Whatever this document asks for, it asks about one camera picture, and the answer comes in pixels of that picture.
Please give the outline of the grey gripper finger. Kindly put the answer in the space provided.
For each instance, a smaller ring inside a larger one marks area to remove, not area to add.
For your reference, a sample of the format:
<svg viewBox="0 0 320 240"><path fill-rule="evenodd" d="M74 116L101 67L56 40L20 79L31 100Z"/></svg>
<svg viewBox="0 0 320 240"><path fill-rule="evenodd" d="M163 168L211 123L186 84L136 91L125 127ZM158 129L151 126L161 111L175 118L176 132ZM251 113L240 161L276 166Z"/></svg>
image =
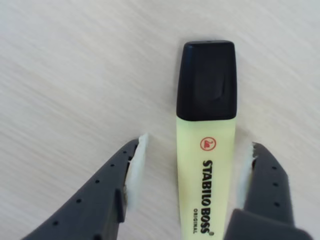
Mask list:
<svg viewBox="0 0 320 240"><path fill-rule="evenodd" d="M122 146L26 240L115 240L128 210L138 202L148 134Z"/></svg>
<svg viewBox="0 0 320 240"><path fill-rule="evenodd" d="M243 182L242 207L233 210L226 240L310 240L295 226L289 178L273 154L254 142Z"/></svg>

